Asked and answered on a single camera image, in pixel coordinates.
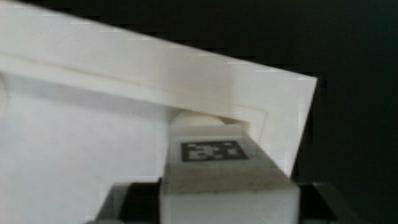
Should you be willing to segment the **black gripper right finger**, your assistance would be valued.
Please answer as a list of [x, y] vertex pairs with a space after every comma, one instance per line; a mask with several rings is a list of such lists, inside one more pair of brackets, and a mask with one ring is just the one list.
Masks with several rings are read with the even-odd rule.
[[298, 224], [362, 224], [343, 195], [328, 183], [300, 183]]

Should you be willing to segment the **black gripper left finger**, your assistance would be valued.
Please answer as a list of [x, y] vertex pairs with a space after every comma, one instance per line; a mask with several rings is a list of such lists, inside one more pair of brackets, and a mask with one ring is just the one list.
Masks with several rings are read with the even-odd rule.
[[160, 224], [160, 182], [117, 183], [87, 224]]

